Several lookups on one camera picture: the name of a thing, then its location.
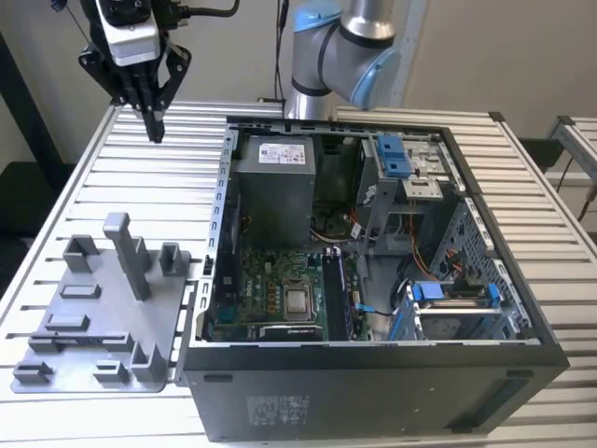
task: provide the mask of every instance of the aluminum table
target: aluminum table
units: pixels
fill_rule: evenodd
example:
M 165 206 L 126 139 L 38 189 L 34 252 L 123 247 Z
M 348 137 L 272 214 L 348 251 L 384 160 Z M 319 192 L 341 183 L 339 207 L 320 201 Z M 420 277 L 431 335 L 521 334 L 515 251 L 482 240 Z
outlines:
M 131 233 L 147 248 L 177 241 L 191 252 L 189 280 L 201 275 L 227 115 L 273 117 L 278 105 L 174 104 L 160 146 L 149 144 L 141 120 L 110 107 L 71 179 L 0 301 L 0 441 L 14 446 L 197 447 L 209 444 L 186 388 L 159 394 L 17 395 L 12 368 L 22 359 L 65 264 L 73 233 L 110 247 L 108 212 L 128 212 Z M 423 110 L 339 110 L 342 121 L 450 127 L 507 243 L 562 343 L 571 368 L 487 438 L 271 442 L 272 446 L 597 445 L 597 248 L 578 225 L 508 126 L 489 114 Z M 193 286 L 187 287 L 185 302 Z M 171 366 L 178 359 L 181 310 Z M 242 444 L 262 446 L 260 443 Z

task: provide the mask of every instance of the white wall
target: white wall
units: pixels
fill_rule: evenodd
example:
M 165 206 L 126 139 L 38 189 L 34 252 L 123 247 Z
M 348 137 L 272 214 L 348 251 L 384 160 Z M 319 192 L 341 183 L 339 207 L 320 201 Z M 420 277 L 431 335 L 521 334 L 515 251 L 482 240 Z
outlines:
M 597 117 L 596 18 L 594 0 L 428 0 L 404 106 L 498 110 L 520 136 Z
M 232 0 L 187 0 L 189 6 L 227 8 Z M 296 4 L 291 1 L 289 18 Z M 397 42 L 408 0 L 394 7 Z M 70 8 L 87 31 L 77 0 Z M 193 18 L 172 32 L 173 41 L 193 54 L 177 98 L 206 101 L 255 101 L 273 96 L 275 0 L 241 0 L 229 19 Z M 47 0 L 0 0 L 0 28 L 22 71 L 56 146 L 69 160 L 85 148 L 108 103 L 107 94 L 78 66 L 85 41 L 66 11 L 55 13 Z M 281 51 L 285 91 L 290 82 L 292 20 Z

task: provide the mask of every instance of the blue latch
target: blue latch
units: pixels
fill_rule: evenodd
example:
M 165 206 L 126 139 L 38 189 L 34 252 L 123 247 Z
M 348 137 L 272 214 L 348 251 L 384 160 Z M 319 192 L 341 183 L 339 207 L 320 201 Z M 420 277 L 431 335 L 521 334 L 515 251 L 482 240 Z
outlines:
M 426 301 L 441 301 L 444 299 L 444 291 L 439 283 L 421 283 L 423 299 Z
M 410 177 L 410 160 L 404 151 L 402 139 L 397 135 L 378 134 L 378 152 L 383 163 L 385 175 L 408 179 Z
M 489 306 L 491 308 L 497 308 L 500 304 L 500 290 L 495 283 L 490 283 L 487 286 L 489 292 Z
M 423 292 L 421 291 L 421 285 L 418 283 L 412 286 L 412 297 L 414 301 L 423 300 Z

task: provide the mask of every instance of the black cable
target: black cable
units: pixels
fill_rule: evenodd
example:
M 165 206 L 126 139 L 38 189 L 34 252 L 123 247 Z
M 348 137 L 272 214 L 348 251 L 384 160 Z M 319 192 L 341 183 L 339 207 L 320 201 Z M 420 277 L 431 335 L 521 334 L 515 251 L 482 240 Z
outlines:
M 276 50 L 275 50 L 275 61 L 276 65 L 273 69 L 273 97 L 278 99 L 278 50 L 280 42 L 280 0 L 276 2 Z
M 562 186 L 563 179 L 566 177 L 566 173 L 568 173 L 568 169 L 570 168 L 570 165 L 572 165 L 572 160 L 573 160 L 573 157 L 570 156 L 570 160 L 566 164 L 566 167 L 563 169 L 562 177 L 560 177 L 560 182 L 558 182 L 558 187 L 556 188 L 557 193 L 560 192 L 560 187 Z
M 578 215 L 578 222 L 582 221 L 582 218 L 585 217 L 587 214 L 587 209 L 589 208 L 590 201 L 585 201 L 585 204 L 582 206 L 582 210 L 580 211 L 580 215 Z
M 85 38 L 85 41 L 87 42 L 87 45 L 90 43 L 89 38 L 87 37 L 87 35 L 85 34 L 85 32 L 83 31 L 83 28 L 81 27 L 81 24 L 78 22 L 78 20 L 75 17 L 75 14 L 73 14 L 73 11 L 71 11 L 71 8 L 66 5 L 66 10 L 68 11 L 68 13 L 71 15 L 71 17 L 73 18 L 73 21 L 75 21 L 76 26 L 78 27 L 78 31 L 81 32 L 81 34 L 83 35 L 83 37 Z
M 230 9 L 212 9 L 210 7 L 188 7 L 187 13 L 189 17 L 192 16 L 209 16 L 209 17 L 232 17 L 239 10 L 241 0 L 234 0 L 234 5 Z
M 273 83 L 276 99 L 278 99 L 278 89 L 280 89 L 280 96 L 282 99 L 282 118 L 284 118 L 285 95 L 284 89 L 282 88 L 282 75 L 280 73 L 280 50 L 282 49 L 282 36 L 284 35 L 284 29 L 286 27 L 286 21 L 288 18 L 289 1 L 284 0 L 283 3 L 280 4 L 280 0 L 277 0 L 276 5 L 276 67 Z

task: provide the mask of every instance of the white label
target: white label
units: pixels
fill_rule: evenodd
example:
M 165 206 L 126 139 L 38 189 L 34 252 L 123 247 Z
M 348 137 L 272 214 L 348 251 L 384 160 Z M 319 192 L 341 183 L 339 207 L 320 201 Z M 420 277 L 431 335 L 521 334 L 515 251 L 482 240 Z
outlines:
M 351 236 L 355 238 L 355 240 L 358 239 L 362 229 L 363 228 L 361 227 L 361 225 L 358 222 L 355 222 L 355 224 L 353 225 L 353 229 L 351 230 Z
M 259 145 L 259 163 L 304 165 L 305 146 L 264 143 Z

